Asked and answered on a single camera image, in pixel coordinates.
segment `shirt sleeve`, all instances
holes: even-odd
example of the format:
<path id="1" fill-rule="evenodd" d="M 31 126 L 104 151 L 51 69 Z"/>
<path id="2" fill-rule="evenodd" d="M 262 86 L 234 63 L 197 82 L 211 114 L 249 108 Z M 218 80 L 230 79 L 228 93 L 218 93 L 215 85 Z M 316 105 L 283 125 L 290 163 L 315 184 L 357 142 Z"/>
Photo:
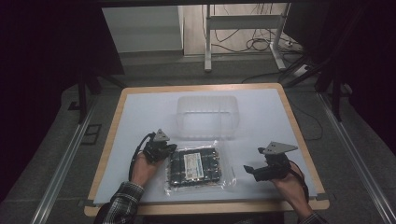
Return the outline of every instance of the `shirt sleeve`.
<path id="1" fill-rule="evenodd" d="M 132 223 L 143 193 L 143 188 L 134 183 L 128 181 L 121 183 L 119 190 L 111 197 L 104 223 Z"/>
<path id="2" fill-rule="evenodd" d="M 328 222 L 317 213 L 313 213 L 300 224 L 328 224 Z"/>

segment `black strap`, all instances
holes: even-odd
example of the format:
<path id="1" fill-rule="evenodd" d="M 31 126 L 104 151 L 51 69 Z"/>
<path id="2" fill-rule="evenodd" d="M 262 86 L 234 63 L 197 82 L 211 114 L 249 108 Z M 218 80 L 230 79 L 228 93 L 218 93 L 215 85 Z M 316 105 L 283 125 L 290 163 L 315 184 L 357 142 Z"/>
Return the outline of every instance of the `black strap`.
<path id="1" fill-rule="evenodd" d="M 110 203 L 105 203 L 104 205 L 102 205 L 102 207 L 99 209 L 98 214 L 96 215 L 93 224 L 102 224 L 105 222 L 105 218 L 108 214 L 108 210 L 110 209 L 110 205 Z"/>
<path id="2" fill-rule="evenodd" d="M 294 165 L 297 166 L 298 170 L 300 171 L 300 173 L 302 174 L 303 172 L 301 171 L 300 167 L 294 162 L 291 161 L 292 163 L 294 163 Z M 309 190 L 308 190 L 308 186 L 305 184 L 304 178 L 297 174 L 297 172 L 293 171 L 291 168 L 289 169 L 289 173 L 291 173 L 292 175 L 294 175 L 297 180 L 300 182 L 301 186 L 303 187 L 304 190 L 304 196 L 307 202 L 309 202 Z"/>

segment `metal bracket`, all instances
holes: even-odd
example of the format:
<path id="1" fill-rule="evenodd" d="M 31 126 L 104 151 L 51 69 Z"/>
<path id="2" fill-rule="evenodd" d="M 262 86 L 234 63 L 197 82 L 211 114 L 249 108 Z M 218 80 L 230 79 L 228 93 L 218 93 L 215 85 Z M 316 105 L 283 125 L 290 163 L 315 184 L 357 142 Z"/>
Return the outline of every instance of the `metal bracket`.
<path id="1" fill-rule="evenodd" d="M 81 141 L 81 145 L 83 146 L 94 146 L 96 145 L 96 141 L 98 140 L 100 130 L 102 128 L 102 124 L 90 124 L 87 126 L 87 129 L 84 133 L 84 140 L 89 141 Z"/>
<path id="2" fill-rule="evenodd" d="M 316 199 L 317 201 L 329 200 L 329 195 L 327 193 L 319 193 Z"/>
<path id="3" fill-rule="evenodd" d="M 292 146 L 278 142 L 271 142 L 267 148 L 259 147 L 259 152 L 261 154 L 266 154 L 266 155 L 276 155 L 288 151 L 293 151 L 297 148 L 298 148 L 297 146 Z"/>
<path id="4" fill-rule="evenodd" d="M 153 142 L 166 142 L 169 141 L 170 138 L 163 132 L 163 130 L 159 129 L 155 134 Z"/>

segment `hand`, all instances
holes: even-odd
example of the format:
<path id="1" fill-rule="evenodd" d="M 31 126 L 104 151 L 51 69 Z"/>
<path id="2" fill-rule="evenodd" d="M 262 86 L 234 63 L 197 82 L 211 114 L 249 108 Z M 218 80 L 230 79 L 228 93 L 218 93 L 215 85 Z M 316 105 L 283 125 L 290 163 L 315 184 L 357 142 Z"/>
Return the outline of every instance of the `hand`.
<path id="1" fill-rule="evenodd" d="M 304 174 L 300 171 L 296 164 L 290 163 L 291 169 L 304 178 Z M 283 179 L 273 179 L 271 182 L 275 185 L 279 193 L 293 207 L 301 221 L 314 213 L 311 206 L 306 202 L 304 190 L 298 179 L 287 174 Z"/>
<path id="2" fill-rule="evenodd" d="M 155 175 L 161 164 L 163 164 L 163 161 L 151 163 L 148 162 L 145 154 L 137 154 L 136 161 L 134 161 L 131 182 L 141 187 L 145 187 L 149 180 Z"/>

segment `clear plastic container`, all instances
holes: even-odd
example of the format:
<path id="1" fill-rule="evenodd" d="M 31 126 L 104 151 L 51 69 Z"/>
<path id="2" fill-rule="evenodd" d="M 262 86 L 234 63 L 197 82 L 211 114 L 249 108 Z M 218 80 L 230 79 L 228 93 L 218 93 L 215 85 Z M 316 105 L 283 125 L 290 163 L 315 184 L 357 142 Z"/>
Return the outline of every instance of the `clear plastic container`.
<path id="1" fill-rule="evenodd" d="M 182 96 L 177 102 L 177 127 L 187 139 L 233 138 L 239 124 L 234 96 Z"/>

